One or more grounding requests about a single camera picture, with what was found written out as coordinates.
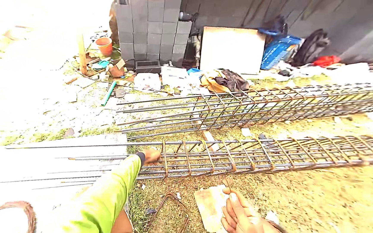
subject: red cloth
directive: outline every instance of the red cloth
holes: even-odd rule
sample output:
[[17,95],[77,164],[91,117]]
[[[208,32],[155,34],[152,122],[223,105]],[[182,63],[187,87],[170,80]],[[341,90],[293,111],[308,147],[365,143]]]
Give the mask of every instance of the red cloth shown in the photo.
[[322,68],[326,68],[332,64],[338,63],[341,59],[338,56],[322,56],[318,57],[316,61],[313,62],[315,66],[320,66]]

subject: white board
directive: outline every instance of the white board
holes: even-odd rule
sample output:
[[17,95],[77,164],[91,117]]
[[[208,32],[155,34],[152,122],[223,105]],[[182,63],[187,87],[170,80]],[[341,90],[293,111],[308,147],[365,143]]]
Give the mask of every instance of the white board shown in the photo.
[[200,69],[229,69],[257,74],[264,52],[265,35],[256,29],[204,27]]

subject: neon green shirt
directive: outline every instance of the neon green shirt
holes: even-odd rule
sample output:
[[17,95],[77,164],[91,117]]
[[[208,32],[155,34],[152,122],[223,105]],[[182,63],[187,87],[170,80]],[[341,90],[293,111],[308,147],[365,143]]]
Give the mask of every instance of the neon green shirt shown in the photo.
[[110,233],[141,166],[139,156],[128,156],[77,199],[61,206],[65,207],[61,210],[64,215],[59,225],[62,232]]

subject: orange bucket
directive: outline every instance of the orange bucket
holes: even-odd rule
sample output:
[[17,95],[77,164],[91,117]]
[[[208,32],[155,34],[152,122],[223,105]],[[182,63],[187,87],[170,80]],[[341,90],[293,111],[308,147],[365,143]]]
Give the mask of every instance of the orange bucket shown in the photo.
[[113,52],[113,47],[111,46],[111,39],[108,37],[101,37],[96,40],[97,47],[99,47],[101,54],[105,56],[110,56]]

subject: rebar cage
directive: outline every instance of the rebar cage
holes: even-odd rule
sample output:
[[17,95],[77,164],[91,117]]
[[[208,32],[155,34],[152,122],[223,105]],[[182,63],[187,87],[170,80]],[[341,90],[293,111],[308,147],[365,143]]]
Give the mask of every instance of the rebar cage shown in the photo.
[[130,119],[140,114],[123,133],[162,132],[135,135],[129,139],[196,130],[221,129],[246,124],[265,124],[306,118],[338,116],[373,111],[373,83],[284,87],[190,97],[161,98],[119,103],[117,113]]
[[[219,149],[211,151],[210,148],[214,145],[217,145]],[[161,151],[161,163],[143,166],[137,179],[272,173],[373,164],[373,136],[370,135],[282,140],[136,142],[108,146],[134,146],[139,151],[154,146]],[[109,161],[109,165],[116,165],[126,157],[127,155],[59,159],[72,160],[83,165],[87,163],[87,160]],[[55,180],[50,185],[57,184],[63,187],[91,184],[112,168],[87,170],[87,167],[81,166],[81,170],[50,172],[40,177],[28,177],[1,183]]]

